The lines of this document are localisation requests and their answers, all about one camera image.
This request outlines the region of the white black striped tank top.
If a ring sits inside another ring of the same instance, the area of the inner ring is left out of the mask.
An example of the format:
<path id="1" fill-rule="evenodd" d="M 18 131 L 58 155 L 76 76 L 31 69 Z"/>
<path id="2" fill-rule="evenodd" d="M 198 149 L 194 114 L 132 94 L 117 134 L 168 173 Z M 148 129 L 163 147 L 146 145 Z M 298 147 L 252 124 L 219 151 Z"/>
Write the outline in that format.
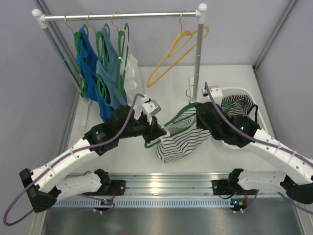
<path id="1" fill-rule="evenodd" d="M 205 142 L 211 133 L 196 127 L 195 110 L 176 115 L 164 127 L 168 134 L 156 146 L 156 156 L 164 163 L 182 159 Z"/>

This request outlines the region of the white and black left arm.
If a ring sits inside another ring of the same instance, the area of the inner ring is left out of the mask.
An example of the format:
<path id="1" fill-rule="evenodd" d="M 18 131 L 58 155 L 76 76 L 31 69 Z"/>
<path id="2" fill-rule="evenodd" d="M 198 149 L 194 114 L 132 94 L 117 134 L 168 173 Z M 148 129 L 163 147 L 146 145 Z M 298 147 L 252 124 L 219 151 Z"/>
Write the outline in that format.
<path id="1" fill-rule="evenodd" d="M 159 105 L 147 102 L 142 105 L 140 117 L 135 118 L 130 106 L 121 105 L 106 122 L 92 127 L 63 154 L 34 170 L 22 170 L 20 178 L 33 211 L 46 211 L 56 202 L 79 194 L 106 195 L 112 183 L 105 170 L 98 169 L 78 177 L 70 174 L 116 148 L 120 139 L 142 136 L 150 143 L 166 135 L 155 116 L 160 110 Z"/>

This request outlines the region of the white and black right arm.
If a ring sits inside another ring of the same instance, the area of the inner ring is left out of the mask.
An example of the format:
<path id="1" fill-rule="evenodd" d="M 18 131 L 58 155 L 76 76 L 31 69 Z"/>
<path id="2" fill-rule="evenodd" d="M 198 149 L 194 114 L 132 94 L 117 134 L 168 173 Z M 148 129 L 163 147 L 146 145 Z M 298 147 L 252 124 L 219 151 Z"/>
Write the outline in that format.
<path id="1" fill-rule="evenodd" d="M 236 168 L 229 174 L 227 187 L 234 194 L 262 190 L 285 193 L 302 204 L 313 202 L 313 162 L 271 137 L 248 115 L 228 116 L 212 102 L 196 106 L 197 127 L 213 139 L 233 149 L 256 154 L 277 171 L 249 171 Z"/>

